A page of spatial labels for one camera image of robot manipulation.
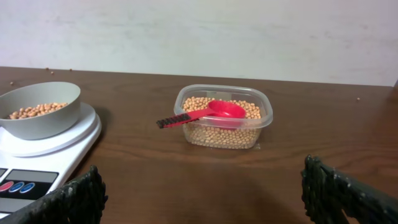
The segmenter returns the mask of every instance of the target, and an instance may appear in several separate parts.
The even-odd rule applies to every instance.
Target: clear plastic container
[[[256,143],[261,129],[273,119],[271,104],[267,96],[258,90],[236,86],[190,85],[178,94],[174,113],[186,113],[183,106],[188,98],[214,98],[225,101],[245,101],[257,107],[261,117],[219,118],[205,116],[198,121],[183,124],[183,131],[188,142],[200,146],[225,149],[249,149]]]

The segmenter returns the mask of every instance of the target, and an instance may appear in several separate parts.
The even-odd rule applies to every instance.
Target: red spoon
[[[166,118],[157,121],[159,128],[170,128],[177,125],[185,124],[191,121],[196,121],[204,116],[217,116],[223,118],[244,118],[246,111],[230,102],[216,101],[209,102],[206,109],[192,111],[184,114],[179,114],[171,118]]]

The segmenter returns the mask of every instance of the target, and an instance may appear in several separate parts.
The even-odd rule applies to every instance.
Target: brown tabletop
[[[81,100],[103,124],[78,171],[97,165],[107,184],[102,223],[311,223],[300,198],[307,154],[398,197],[398,90],[392,87],[50,71],[0,68],[0,94],[49,81],[80,86]],[[173,115],[178,92],[196,83],[245,86],[268,96],[274,121],[255,149],[194,146],[181,128],[156,126]]]

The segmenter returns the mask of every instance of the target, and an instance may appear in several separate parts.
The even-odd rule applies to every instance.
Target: white digital scale
[[[68,130],[41,140],[22,140],[0,127],[0,218],[63,185],[101,132],[94,108]]]

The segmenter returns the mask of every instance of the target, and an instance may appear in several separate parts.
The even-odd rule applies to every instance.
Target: red button
[[[3,191],[5,191],[5,190],[8,190],[8,189],[9,189],[11,186],[13,186],[13,185],[14,185],[14,182],[13,182],[13,181],[9,181],[9,182],[3,184],[2,186],[0,186],[0,192],[3,192]]]

